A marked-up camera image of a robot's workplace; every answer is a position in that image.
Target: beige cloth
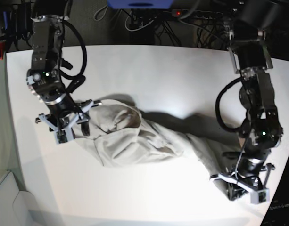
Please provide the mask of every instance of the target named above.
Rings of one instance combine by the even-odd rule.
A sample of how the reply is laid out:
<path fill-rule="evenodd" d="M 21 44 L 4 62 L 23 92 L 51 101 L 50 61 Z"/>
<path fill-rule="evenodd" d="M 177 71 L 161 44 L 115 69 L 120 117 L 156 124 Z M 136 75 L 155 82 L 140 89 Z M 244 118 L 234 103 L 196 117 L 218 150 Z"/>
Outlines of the beige cloth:
<path fill-rule="evenodd" d="M 237 151 L 191 134 L 169 130 L 146 121 L 140 111 L 116 100 L 90 109 L 90 133 L 84 137 L 80 126 L 74 127 L 76 142 L 103 166 L 122 167 L 139 163 L 160 162 L 196 155 L 212 175 L 225 169 L 221 157 L 225 151 Z"/>

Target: red object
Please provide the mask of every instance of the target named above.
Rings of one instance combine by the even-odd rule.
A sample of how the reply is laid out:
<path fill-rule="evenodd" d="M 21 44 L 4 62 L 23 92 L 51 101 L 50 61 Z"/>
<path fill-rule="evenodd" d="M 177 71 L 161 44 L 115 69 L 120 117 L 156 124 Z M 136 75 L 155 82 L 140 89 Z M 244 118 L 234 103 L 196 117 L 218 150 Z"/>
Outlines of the red object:
<path fill-rule="evenodd" d="M 4 58 L 4 48 L 5 48 L 5 43 L 0 42 L 0 52 L 1 52 L 0 60 L 3 60 L 3 58 Z"/>

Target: blue device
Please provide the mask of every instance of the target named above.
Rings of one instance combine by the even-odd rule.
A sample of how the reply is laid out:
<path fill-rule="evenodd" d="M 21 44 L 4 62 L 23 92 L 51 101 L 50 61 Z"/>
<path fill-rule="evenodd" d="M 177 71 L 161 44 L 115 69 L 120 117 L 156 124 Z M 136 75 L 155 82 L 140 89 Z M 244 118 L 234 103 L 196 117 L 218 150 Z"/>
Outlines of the blue device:
<path fill-rule="evenodd" d="M 108 0 L 112 8 L 170 8 L 173 0 Z"/>

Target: white table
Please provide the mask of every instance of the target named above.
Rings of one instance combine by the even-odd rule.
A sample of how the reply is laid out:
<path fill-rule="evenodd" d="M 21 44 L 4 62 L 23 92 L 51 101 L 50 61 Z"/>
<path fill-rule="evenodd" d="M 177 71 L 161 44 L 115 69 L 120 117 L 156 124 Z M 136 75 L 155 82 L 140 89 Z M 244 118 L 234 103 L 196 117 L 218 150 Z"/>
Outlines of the white table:
<path fill-rule="evenodd" d="M 146 112 L 179 118 L 193 113 L 214 116 L 218 93 L 236 78 L 229 54 L 222 51 L 156 46 L 89 46 L 87 50 L 87 81 L 73 94 L 75 100 L 127 94 Z M 109 225 L 106 222 L 113 220 L 260 225 L 270 203 L 251 205 L 248 196 L 230 202 L 208 181 L 197 160 L 109 169 L 75 142 L 56 145 L 47 125 L 34 123 L 38 114 L 49 111 L 25 82 L 31 54 L 7 54 L 8 83 L 26 187 L 37 198 L 48 225 Z M 64 48 L 64 58 L 74 65 L 70 74 L 79 72 L 80 47 Z M 284 136 L 267 159 L 276 166 L 267 185 L 271 199 L 289 155 L 289 62 L 274 60 L 273 64 L 270 73 Z M 225 94 L 221 111 L 241 123 L 245 109 L 239 102 L 239 88 L 240 84 Z"/>

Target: table surface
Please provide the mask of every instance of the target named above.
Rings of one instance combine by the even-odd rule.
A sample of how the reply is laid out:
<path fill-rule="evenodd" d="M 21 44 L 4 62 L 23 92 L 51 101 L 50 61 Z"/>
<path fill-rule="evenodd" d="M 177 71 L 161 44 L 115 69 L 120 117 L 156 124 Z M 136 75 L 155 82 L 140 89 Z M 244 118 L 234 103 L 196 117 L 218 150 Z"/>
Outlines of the table surface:
<path fill-rule="evenodd" d="M 194 113 L 214 117 L 218 93 L 237 77 L 229 53 L 223 51 L 156 46 L 88 46 L 87 50 L 87 80 L 73 94 L 75 100 L 120 94 L 146 112 L 181 119 Z M 270 203 L 251 205 L 248 195 L 230 202 L 208 181 L 197 159 L 110 169 L 74 141 L 56 145 L 47 125 L 34 123 L 38 114 L 49 111 L 25 82 L 31 55 L 32 51 L 7 54 L 8 84 L 26 188 L 36 197 L 48 225 L 114 221 L 117 225 L 122 221 L 125 225 L 131 221 L 131 225 L 140 224 L 135 221 L 260 225 Z M 69 73 L 78 73 L 80 47 L 64 48 L 64 59 L 74 65 Z M 270 73 L 284 136 L 267 159 L 276 166 L 267 184 L 271 199 L 289 155 L 289 62 L 273 60 L 273 64 Z M 221 111 L 228 121 L 241 124 L 245 109 L 239 89 L 238 84 L 225 94 Z"/>

